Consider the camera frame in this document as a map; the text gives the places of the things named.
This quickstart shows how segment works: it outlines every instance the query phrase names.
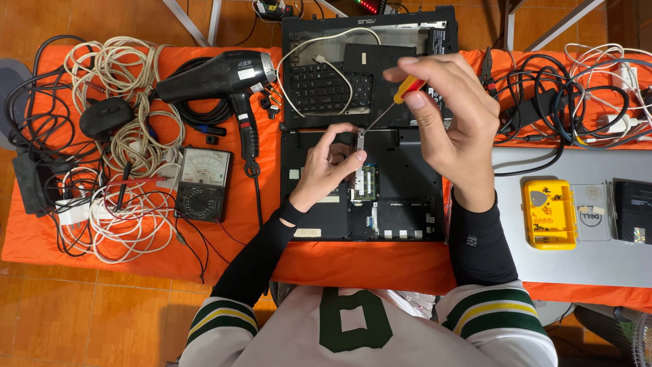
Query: hand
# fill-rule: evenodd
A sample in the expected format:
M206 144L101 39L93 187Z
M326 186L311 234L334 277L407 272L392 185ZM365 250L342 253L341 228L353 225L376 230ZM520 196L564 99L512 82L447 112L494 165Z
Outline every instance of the hand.
M331 144L335 135L344 131L357 133L358 128L348 122L330 125L317 145L308 150L299 184L289 196L290 204L298 211L307 212L317 201L335 189L346 176L363 165L366 159L364 150L349 155L348 145Z
M465 209L485 212L494 205L491 151L500 106L484 90L471 65L460 54L402 57L383 76L401 82L408 75L426 80L453 112L446 131L439 107L423 91L412 91L405 103L419 123L423 158L455 185L455 198Z

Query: orange tablecloth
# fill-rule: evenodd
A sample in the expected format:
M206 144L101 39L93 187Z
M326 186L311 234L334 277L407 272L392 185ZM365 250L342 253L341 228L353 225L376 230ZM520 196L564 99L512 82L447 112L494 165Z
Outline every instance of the orange tablecloth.
M51 71L58 67L69 50L69 46L46 48L39 71ZM162 78L167 77L188 59L216 56L224 50L227 49L166 48L160 56L160 75ZM270 52L275 63L281 57L279 48L258 50ZM568 66L571 64L564 54L553 52L548 54L562 60ZM484 52L463 52L463 55L479 72ZM494 78L505 76L512 69L511 58L505 52L494 51L493 55ZM527 54L515 52L514 56L520 63ZM532 66L543 64L536 62ZM639 67L638 76L641 85L652 84L652 73L649 69ZM69 81L68 77L64 78L64 82ZM609 84L610 77L596 74L594 81L595 85ZM505 83L500 83L498 86L501 88L504 85ZM79 115L72 108L70 92L59 92L57 95L64 98L71 106L72 120L76 123ZM610 91L598 93L598 96L619 103L619 97ZM252 106L260 131L261 155L258 162L262 168L260 176L262 210L264 218L267 219L280 204L280 157L278 155L280 132L279 120L268 120L267 114L259 107L257 98L259 96L252 98ZM510 99L509 93L502 94L503 108L510 106ZM37 97L35 114L40 110L45 111L49 106L49 100L41 96ZM165 108L164 106L157 101L152 109ZM589 101L585 120L593 121L597 116L607 112L613 113L602 105ZM155 116L151 119L151 123L162 142L171 141L177 136L178 127L168 118ZM226 137L220 138L218 148L235 154L224 226L236 239L246 243L258 229L254 184L243 172L244 162L240 158L240 142L235 118L231 118L223 126L229 133ZM186 131L185 144L206 146L203 134L192 129ZM61 143L63 144L66 139L62 136ZM76 142L85 140L81 133L75 137ZM536 146L536 144L521 144L521 146ZM624 148L650 150L652 142L629 144ZM196 224L225 258L233 259L241 249L241 245L228 238L219 225L203 222ZM201 238L186 223L179 225L190 246L200 257L205 257L206 252ZM36 218L34 215L26 215L17 186L14 188L6 231L7 237L2 254L5 261L62 264L129 272L141 276L200 281L197 259L174 239L162 251L146 254L135 261L122 264L106 264L94 255L72 258L59 252L55 244L52 220L48 217ZM157 242L168 238L167 230L161 232L156 237ZM109 256L121 254L125 250L121 244L105 242L102 243L101 249ZM226 267L227 264L211 251L205 274L206 282L214 283ZM274 273L274 279L298 284L409 290L432 295L445 294L455 286L446 245L431 242L294 242L283 254ZM652 289L530 282L526 282L526 288L534 299L624 305L652 311Z

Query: black hair dryer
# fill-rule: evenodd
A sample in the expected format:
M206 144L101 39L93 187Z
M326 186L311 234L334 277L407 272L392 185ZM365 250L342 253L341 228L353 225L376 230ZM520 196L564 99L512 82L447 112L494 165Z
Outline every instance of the black hair dryer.
M226 51L198 67L156 84L158 97L165 103L197 99L228 98L233 104L240 130L244 170L256 177L260 168L258 127L249 97L276 80L271 56L258 51Z

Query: black arm sleeve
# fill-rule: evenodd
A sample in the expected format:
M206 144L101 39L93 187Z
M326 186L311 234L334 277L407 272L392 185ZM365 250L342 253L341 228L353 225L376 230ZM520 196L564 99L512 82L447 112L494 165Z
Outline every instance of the black arm sleeve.
M498 197L484 213L464 209L451 194L449 253L457 286L496 285L518 279L500 223Z
M236 300L254 307L267 288L281 254L297 230L297 227L281 223L279 218L298 226L303 216L304 213L296 210L288 201L281 205L226 268L211 296Z

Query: black mouse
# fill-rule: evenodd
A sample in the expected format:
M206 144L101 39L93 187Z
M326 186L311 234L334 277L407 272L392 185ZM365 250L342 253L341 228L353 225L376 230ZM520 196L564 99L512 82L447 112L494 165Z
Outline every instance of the black mouse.
M92 104L80 118L81 132L100 140L134 119L134 110L122 98L111 97Z

